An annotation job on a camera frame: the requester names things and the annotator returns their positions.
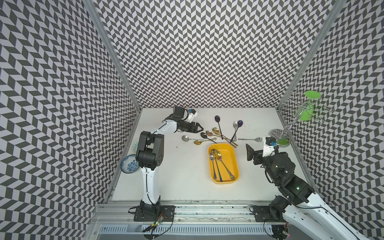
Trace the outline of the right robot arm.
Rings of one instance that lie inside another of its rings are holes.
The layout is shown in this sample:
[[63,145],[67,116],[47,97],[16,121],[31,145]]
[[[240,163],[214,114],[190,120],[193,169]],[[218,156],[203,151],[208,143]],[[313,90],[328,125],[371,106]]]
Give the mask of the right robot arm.
[[282,219],[314,240],[365,240],[366,236],[347,223],[305,180],[295,175],[296,165],[276,144],[256,151],[246,145],[247,160],[265,170],[279,196],[269,204],[272,220]]

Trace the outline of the silver spoon ornate handle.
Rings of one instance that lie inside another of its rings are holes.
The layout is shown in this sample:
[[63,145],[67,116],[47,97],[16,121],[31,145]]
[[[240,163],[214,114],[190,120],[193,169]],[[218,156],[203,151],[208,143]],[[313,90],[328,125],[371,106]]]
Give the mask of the silver spoon ornate handle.
[[209,158],[210,158],[210,161],[212,162],[213,178],[216,181],[217,180],[217,175],[216,175],[215,166],[214,166],[215,155],[213,153],[210,153]]

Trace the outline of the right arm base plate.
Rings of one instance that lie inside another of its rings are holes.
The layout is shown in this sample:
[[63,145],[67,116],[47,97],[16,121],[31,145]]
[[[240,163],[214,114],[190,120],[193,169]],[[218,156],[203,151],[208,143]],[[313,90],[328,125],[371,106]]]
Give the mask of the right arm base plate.
[[269,206],[251,206],[252,214],[257,223],[266,222],[284,222],[283,212]]

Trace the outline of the yellow storage box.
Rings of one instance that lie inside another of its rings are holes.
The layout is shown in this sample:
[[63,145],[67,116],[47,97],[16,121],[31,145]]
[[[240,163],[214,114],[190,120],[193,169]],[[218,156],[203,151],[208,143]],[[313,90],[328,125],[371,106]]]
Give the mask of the yellow storage box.
[[[211,158],[210,154],[216,150],[221,158]],[[212,144],[208,148],[208,162],[210,177],[215,184],[232,184],[239,177],[239,167],[236,159],[235,149],[228,143]]]

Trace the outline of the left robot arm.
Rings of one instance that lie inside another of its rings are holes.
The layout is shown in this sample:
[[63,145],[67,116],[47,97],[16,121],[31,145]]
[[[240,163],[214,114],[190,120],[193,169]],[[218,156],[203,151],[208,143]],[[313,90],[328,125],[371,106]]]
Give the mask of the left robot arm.
[[166,117],[161,125],[151,131],[140,134],[136,161],[139,163],[144,180],[144,194],[140,207],[157,213],[160,208],[160,191],[158,187],[159,167],[164,159],[166,135],[180,132],[199,133],[204,128],[193,119],[197,116],[194,109],[174,107],[173,113]]

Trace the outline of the gold bowl ornate spoon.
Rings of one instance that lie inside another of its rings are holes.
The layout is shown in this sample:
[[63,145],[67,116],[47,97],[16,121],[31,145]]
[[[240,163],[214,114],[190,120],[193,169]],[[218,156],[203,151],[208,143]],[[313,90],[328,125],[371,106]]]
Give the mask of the gold bowl ornate spoon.
[[225,169],[227,170],[227,173],[229,174],[230,179],[231,180],[235,180],[235,176],[231,173],[231,171],[224,164],[224,162],[222,160],[222,154],[219,151],[216,151],[216,152],[217,152],[217,155],[218,155],[218,161],[220,161],[224,165]]

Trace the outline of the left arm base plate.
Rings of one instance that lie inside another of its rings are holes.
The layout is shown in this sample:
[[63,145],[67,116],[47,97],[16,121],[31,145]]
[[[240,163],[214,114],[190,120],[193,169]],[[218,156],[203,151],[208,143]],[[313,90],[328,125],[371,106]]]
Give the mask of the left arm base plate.
[[138,206],[134,214],[134,222],[154,222],[161,214],[164,222],[172,222],[175,215],[175,206]]

